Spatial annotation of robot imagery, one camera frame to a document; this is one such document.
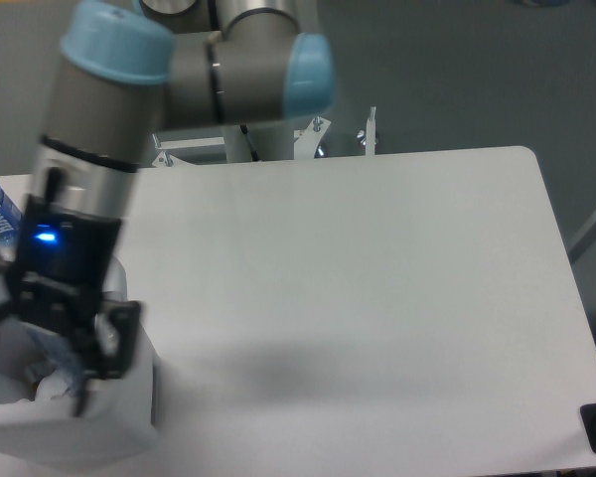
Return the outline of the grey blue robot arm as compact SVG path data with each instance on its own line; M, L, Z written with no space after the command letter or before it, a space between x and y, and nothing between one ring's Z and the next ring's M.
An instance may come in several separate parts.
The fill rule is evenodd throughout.
M0 253L0 324L66 342L81 415L92 386L133 363L141 305L107 299L103 284L145 140L316 116L333 103L335 70L292 1L82 1L60 52L14 254Z

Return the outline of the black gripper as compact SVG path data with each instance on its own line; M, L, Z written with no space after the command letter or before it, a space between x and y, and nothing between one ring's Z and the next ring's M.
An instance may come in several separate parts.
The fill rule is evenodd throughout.
M30 194L14 261L0 254L0 323L14 310L27 325L72 338L80 365L74 417L85 412L92 385L120 380L134 360L142 304L102 301L121 226Z

